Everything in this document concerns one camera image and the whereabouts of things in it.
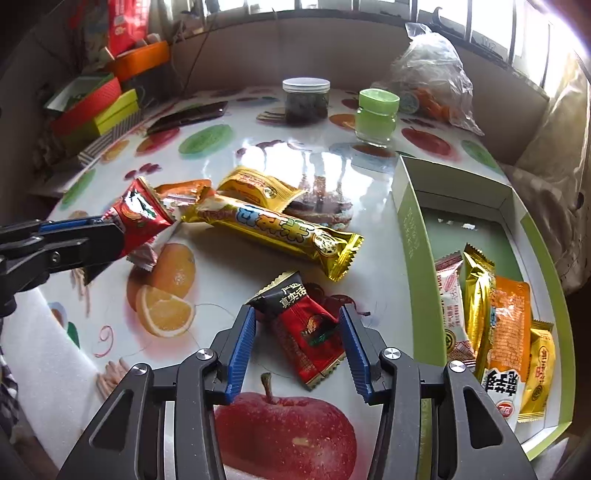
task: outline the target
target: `red packaging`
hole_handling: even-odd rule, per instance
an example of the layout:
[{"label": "red packaging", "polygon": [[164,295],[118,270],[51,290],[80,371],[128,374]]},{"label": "red packaging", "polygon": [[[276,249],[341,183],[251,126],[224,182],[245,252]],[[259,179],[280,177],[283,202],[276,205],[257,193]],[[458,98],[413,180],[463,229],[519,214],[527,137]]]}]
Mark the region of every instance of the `red packaging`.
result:
[{"label": "red packaging", "polygon": [[285,354],[309,388],[345,357],[338,321],[312,300],[299,272],[287,272],[248,302],[264,314]]},{"label": "red packaging", "polygon": [[131,183],[103,219],[115,222],[123,230],[125,243],[120,258],[174,223],[172,214],[143,177]]},{"label": "red packaging", "polygon": [[145,38],[149,11],[150,0],[109,0],[108,49],[114,57]]}]

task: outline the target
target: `wall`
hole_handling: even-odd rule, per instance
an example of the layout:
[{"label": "wall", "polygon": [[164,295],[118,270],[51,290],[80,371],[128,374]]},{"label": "wall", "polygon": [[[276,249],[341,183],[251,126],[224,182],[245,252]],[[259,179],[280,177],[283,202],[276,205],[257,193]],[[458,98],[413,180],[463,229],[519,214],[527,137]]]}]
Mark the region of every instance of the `wall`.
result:
[{"label": "wall", "polygon": [[27,190],[34,182],[32,151],[43,127],[36,94],[45,83],[59,87],[73,74],[62,26],[66,16],[67,10],[60,8],[45,17],[0,69],[0,225],[48,213],[48,206]]},{"label": "wall", "polygon": [[[174,64],[185,81],[204,34],[174,46]],[[188,91],[280,84],[317,76],[334,87],[362,89],[388,74],[407,48],[397,26],[344,18],[289,18],[250,22],[213,31],[196,63]],[[458,48],[474,85],[476,122],[500,161],[513,164],[535,133],[547,99],[511,72]]]},{"label": "wall", "polygon": [[[43,47],[68,59],[62,6],[45,17],[14,50],[0,78],[0,225],[42,217],[47,209],[26,191],[34,181],[31,153],[41,132],[35,94],[46,82],[60,86],[73,71]],[[184,81],[205,35],[174,46]],[[244,85],[280,84],[293,76],[320,76],[334,87],[361,89],[387,76],[389,64],[408,46],[403,28],[347,18],[256,21],[211,33],[191,77],[189,92]],[[483,141],[499,160],[514,163],[543,114],[547,100],[522,79],[458,48],[474,84],[474,112]]]}]

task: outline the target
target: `curtain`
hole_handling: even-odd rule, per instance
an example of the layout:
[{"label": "curtain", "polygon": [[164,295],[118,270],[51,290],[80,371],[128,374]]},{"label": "curtain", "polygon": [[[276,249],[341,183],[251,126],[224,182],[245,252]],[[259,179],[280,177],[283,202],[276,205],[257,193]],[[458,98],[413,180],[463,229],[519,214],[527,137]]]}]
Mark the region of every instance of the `curtain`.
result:
[{"label": "curtain", "polygon": [[574,54],[540,127],[514,166],[503,166],[554,260],[565,293],[591,273],[591,89]]}]

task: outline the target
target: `power cord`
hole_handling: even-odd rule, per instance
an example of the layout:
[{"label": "power cord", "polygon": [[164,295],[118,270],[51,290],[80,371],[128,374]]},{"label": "power cord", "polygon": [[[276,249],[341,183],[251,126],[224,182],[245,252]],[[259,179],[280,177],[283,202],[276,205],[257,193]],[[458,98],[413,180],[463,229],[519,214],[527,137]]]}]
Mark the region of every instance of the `power cord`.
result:
[{"label": "power cord", "polygon": [[191,65],[191,69],[189,70],[189,75],[187,75],[187,80],[185,81],[183,91],[181,92],[182,98],[185,96],[185,93],[187,92],[189,82],[191,81],[191,77],[193,76],[193,71],[195,70],[195,65],[197,65],[197,61],[199,59],[199,56],[201,55],[201,52],[203,51],[203,47],[205,46],[207,39],[209,38],[209,34],[212,32],[212,30],[214,29],[214,27],[216,25],[217,15],[218,15],[218,12],[212,14],[212,16],[213,16],[212,24],[207,29],[207,33],[205,34],[205,38],[203,39],[203,43],[201,43],[201,47],[199,47],[199,51],[197,52],[197,55],[195,56],[195,59],[193,60],[193,65]]}]

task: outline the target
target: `yellow snack bar wrapper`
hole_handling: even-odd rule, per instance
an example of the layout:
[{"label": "yellow snack bar wrapper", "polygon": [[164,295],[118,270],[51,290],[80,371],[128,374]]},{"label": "yellow snack bar wrapper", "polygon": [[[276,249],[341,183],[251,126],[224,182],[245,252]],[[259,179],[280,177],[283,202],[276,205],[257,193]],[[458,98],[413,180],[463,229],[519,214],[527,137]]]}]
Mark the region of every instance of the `yellow snack bar wrapper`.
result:
[{"label": "yellow snack bar wrapper", "polygon": [[544,417],[556,361],[552,327],[551,323],[538,320],[531,322],[530,372],[525,383],[518,422]]},{"label": "yellow snack bar wrapper", "polygon": [[222,180],[218,192],[281,213],[305,192],[248,167],[236,167]]},{"label": "yellow snack bar wrapper", "polygon": [[195,205],[182,206],[183,222],[223,225],[258,242],[318,263],[333,281],[349,269],[363,237],[273,212],[223,195],[202,193]]},{"label": "yellow snack bar wrapper", "polygon": [[466,286],[464,317],[466,333],[476,354],[474,375],[482,379],[486,354],[491,347],[491,333],[495,322],[495,264],[481,251],[466,244]]}]

